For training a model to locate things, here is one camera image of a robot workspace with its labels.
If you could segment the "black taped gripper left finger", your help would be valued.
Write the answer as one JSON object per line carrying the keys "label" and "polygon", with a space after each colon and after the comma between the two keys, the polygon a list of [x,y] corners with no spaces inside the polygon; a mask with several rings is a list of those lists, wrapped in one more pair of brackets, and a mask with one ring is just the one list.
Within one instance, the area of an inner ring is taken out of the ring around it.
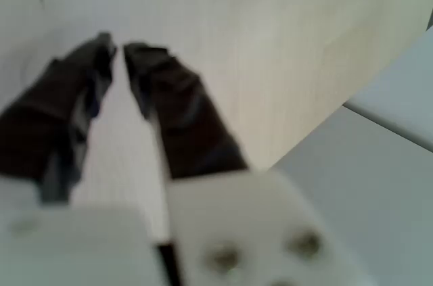
{"label": "black taped gripper left finger", "polygon": [[52,59],[1,111],[1,178],[28,183],[43,204],[67,204],[80,181],[91,123],[112,84],[108,32]]}

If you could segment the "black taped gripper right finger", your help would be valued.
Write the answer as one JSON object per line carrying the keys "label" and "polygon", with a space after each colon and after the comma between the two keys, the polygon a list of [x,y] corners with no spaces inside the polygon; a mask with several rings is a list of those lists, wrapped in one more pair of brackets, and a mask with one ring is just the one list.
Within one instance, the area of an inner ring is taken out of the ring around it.
{"label": "black taped gripper right finger", "polygon": [[167,49],[124,46],[158,133],[183,285],[358,285],[359,265],[292,180],[250,169],[200,77]]}

